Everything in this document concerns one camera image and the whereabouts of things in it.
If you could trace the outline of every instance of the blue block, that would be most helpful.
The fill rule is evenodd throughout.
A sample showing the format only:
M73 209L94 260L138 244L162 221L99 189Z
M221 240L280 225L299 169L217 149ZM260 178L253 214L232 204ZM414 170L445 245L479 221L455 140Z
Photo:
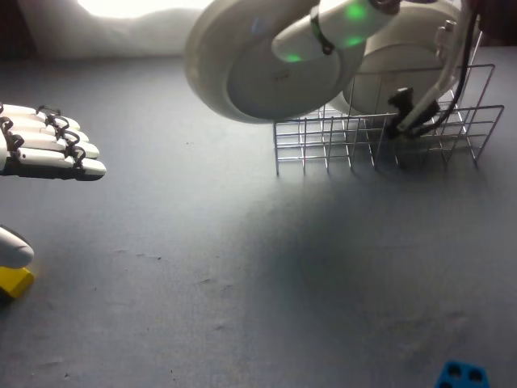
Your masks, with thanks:
M490 384L483 368L449 361L443 367L435 388L490 388Z

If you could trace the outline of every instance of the wire rack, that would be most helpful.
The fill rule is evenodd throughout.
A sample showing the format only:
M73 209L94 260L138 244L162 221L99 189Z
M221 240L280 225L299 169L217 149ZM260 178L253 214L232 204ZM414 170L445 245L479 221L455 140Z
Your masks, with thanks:
M280 173L280 164L284 162L298 162L304 169L309 162L320 162L328 170L331 163L336 161L348 162L349 167L353 168L358 159L362 162L369 161L374 168L393 162L400 167L407 163L424 164L431 154L441 155L440 159L445 167L459 153L469 154L474 163L477 163L504 111L502 105L481 105L494 69L494 65L470 65L463 98L456 105L456 109L441 127L414 140L402 137L389 140L385 136L386 125L395 114L351 116L351 110L346 115L328 104L307 116L274 123L276 173ZM403 71L424 72L439 69ZM376 75L382 80L385 76L400 72L386 71L361 76ZM382 83L379 82L377 96ZM348 100L351 105L354 84L355 79L352 81ZM437 120L450 105L454 98L452 90L440 99L440 112L427 124Z

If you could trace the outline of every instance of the metal wire basket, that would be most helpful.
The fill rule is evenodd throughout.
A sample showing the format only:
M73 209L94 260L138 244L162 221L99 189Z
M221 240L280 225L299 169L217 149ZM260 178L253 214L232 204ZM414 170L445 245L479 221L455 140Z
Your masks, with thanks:
M321 162L328 170L331 161L343 160L353 168L358 153L366 154L368 158L361 160L369 160L374 168L390 162L395 162L397 166L406 165L406 160L423 164L430 154L441 155L443 165L447 166L452 156L461 151L466 151L477 163L504 111L502 105L481 105L494 69L494 65L470 65L459 106L456 105L441 127L414 140L402 137L389 140L385 136L386 125L395 114L350 116L330 105L295 120L274 123L276 173L279 174L282 162L299 162L304 169L308 162ZM397 72L386 71L377 76L382 79L392 73ZM355 80L349 101L353 101L354 83ZM453 91L443 96L439 101L440 112L427 124L432 124L441 116L453 99Z

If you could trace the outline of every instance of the yellow sponge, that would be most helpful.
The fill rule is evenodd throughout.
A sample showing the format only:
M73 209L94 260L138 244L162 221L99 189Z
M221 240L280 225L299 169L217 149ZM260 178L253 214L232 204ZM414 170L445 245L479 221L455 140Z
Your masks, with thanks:
M26 268L0 267L0 289L3 289L11 297L21 297L33 281L34 275Z

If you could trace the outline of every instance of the green light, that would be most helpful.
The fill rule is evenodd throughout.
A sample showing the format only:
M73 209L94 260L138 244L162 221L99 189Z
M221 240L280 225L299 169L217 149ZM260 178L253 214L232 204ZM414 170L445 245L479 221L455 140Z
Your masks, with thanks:
M296 54L289 54L287 56L287 60L288 60L288 62L299 62L299 61L301 61L301 57Z
M360 36L352 36L345 40L345 47L355 46L356 44L362 43L363 38Z
M347 8L347 18L350 20L363 20L366 18L366 8L359 4L351 4Z

